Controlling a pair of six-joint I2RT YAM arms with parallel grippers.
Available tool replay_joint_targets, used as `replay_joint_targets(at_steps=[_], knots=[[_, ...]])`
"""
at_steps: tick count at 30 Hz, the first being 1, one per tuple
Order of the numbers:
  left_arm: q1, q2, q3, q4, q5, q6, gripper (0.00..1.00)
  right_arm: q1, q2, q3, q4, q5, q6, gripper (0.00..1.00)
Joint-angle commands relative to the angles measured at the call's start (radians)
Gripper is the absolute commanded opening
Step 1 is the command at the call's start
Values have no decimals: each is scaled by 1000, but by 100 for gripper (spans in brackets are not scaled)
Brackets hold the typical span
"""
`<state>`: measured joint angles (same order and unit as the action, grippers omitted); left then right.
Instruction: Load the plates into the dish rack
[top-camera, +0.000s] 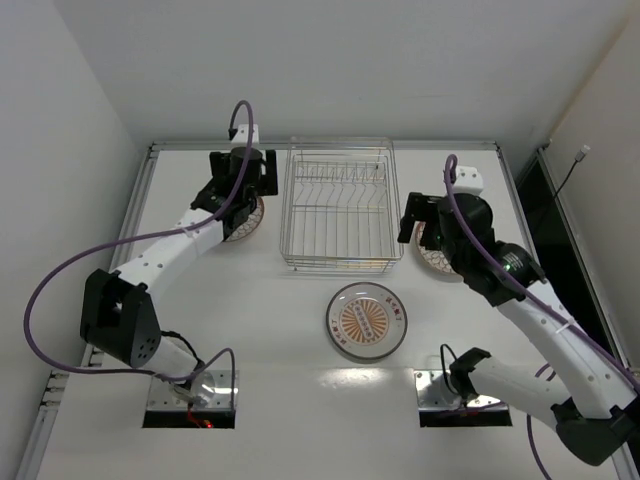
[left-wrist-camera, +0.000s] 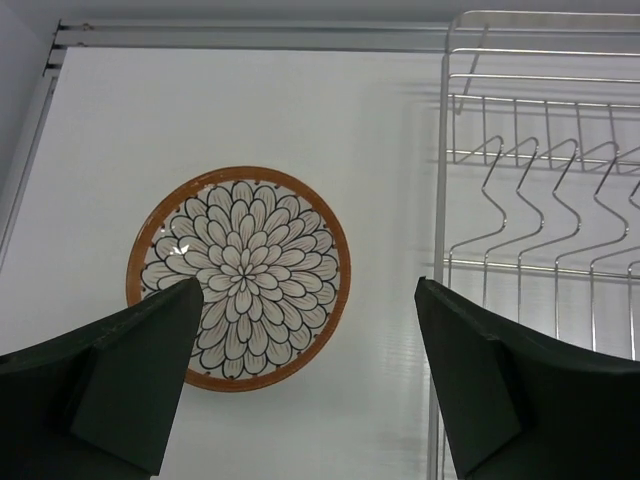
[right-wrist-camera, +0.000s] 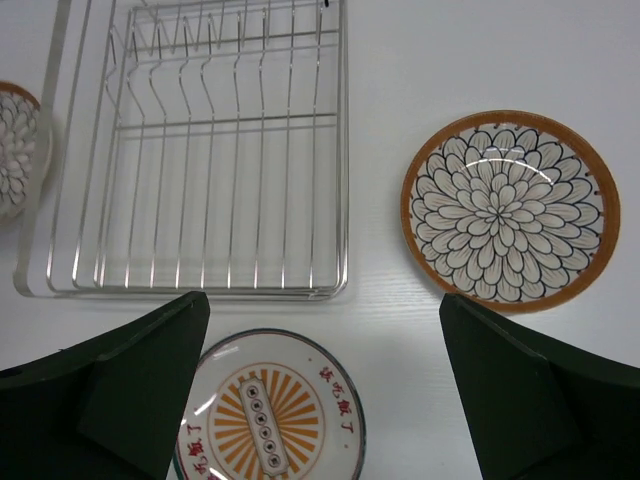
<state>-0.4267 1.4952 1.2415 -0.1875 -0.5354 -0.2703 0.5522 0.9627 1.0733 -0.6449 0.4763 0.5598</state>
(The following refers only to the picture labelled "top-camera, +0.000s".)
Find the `floral brown-rim plate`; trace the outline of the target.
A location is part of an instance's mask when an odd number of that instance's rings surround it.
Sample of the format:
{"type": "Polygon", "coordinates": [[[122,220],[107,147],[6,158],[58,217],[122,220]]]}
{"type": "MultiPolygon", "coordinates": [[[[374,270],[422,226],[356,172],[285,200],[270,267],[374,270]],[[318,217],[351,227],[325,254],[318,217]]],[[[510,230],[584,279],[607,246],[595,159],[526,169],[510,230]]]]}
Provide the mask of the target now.
{"type": "Polygon", "coordinates": [[[420,244],[424,229],[424,222],[419,222],[416,225],[413,234],[413,245],[416,249],[417,257],[421,260],[427,273],[439,281],[461,283],[462,277],[451,268],[442,252],[428,250],[420,244]]]}
{"type": "Polygon", "coordinates": [[[248,216],[248,219],[237,227],[228,238],[226,242],[235,242],[242,240],[251,235],[261,224],[265,214],[265,205],[261,197],[257,199],[256,209],[248,216]]]}

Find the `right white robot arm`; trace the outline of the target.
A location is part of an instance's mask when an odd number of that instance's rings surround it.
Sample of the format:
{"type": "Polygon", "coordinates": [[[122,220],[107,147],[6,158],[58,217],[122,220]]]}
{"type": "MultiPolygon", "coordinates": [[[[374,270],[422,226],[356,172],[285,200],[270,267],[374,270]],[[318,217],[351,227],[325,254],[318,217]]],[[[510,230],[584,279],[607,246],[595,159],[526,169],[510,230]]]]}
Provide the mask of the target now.
{"type": "Polygon", "coordinates": [[[599,466],[639,434],[639,386],[560,312],[561,303],[533,257],[495,237],[493,212],[479,196],[409,194],[398,240],[440,251],[452,269],[531,342],[559,382],[531,377],[474,347],[454,360],[446,385],[461,400],[497,397],[554,430],[579,460],[599,466]]]}

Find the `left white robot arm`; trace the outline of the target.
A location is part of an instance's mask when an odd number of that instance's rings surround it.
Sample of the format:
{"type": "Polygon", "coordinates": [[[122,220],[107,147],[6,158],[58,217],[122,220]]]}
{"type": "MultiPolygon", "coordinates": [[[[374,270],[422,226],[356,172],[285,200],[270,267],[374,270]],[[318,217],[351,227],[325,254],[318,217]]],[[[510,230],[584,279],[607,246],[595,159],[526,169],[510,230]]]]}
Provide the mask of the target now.
{"type": "Polygon", "coordinates": [[[204,361],[174,332],[161,328],[155,305],[200,256],[224,241],[252,232],[263,199],[278,193],[273,150],[235,147],[209,155],[211,180],[176,223],[141,254],[86,280],[80,335],[88,344],[135,370],[149,370],[176,396],[203,404],[213,390],[204,361]]]}

